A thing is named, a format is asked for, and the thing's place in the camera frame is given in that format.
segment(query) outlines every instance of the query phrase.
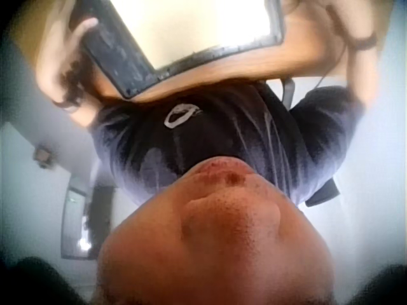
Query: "t-shirt logo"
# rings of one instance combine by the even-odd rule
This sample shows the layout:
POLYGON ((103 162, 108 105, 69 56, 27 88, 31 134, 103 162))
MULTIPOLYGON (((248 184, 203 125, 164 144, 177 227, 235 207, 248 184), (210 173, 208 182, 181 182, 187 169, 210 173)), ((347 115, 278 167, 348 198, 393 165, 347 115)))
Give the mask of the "t-shirt logo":
POLYGON ((193 104, 176 105, 174 108, 172 108, 170 113, 168 113, 167 117, 165 118, 164 125, 170 129, 174 129, 175 127, 187 122, 190 117, 196 116, 201 112, 202 110, 193 104), (170 121, 172 116, 177 117, 177 119, 175 119, 175 121, 170 121))

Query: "lip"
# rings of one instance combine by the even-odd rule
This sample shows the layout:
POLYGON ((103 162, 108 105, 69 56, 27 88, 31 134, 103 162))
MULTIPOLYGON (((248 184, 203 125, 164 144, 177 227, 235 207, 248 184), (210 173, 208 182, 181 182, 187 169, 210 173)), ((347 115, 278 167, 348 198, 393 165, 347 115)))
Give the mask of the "lip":
POLYGON ((232 157, 215 157, 205 160, 192 169, 194 174, 207 173, 213 174, 218 172, 235 172, 241 175, 250 175, 256 173, 248 164, 232 157))

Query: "dark t-shirt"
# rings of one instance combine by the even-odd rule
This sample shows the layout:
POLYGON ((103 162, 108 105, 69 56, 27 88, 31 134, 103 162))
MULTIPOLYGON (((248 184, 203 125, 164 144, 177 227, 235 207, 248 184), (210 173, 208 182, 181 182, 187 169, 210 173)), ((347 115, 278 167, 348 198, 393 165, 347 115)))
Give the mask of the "dark t-shirt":
POLYGON ((99 158, 143 203, 197 163, 233 156, 296 205, 341 165, 363 113, 347 89, 310 91, 287 111, 265 83, 218 86, 155 105, 105 107, 92 126, 99 158))

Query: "cable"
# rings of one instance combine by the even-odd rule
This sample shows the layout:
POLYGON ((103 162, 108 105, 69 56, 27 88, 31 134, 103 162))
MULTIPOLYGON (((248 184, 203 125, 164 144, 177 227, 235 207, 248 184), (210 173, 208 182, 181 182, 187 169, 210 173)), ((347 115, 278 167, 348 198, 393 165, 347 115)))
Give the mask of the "cable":
POLYGON ((332 67, 330 67, 325 73, 324 75, 321 77, 321 79, 319 80, 319 82, 317 83, 317 85, 314 87, 314 89, 318 88, 318 86, 322 83, 322 81, 325 79, 325 77, 333 70, 336 68, 336 66, 340 63, 343 55, 345 54, 346 51, 346 43, 343 43, 343 49, 339 55, 339 57, 336 59, 335 63, 332 65, 332 67))

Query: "white logo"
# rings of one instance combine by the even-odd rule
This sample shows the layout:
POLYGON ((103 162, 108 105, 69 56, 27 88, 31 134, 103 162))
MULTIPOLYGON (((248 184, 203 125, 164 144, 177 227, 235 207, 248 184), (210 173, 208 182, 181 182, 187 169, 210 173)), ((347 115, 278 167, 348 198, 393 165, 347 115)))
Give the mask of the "white logo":
POLYGON ((192 105, 192 104, 176 105, 170 111, 170 113, 168 113, 167 117, 165 118, 164 125, 170 129, 174 129, 178 125, 181 125, 181 124, 187 122, 187 120, 189 120, 190 117, 196 116, 198 113, 201 113, 201 112, 202 112, 202 110, 196 105, 192 105), (184 114, 183 116, 177 118, 173 122, 170 122, 170 118, 173 114, 182 114, 182 113, 184 114))

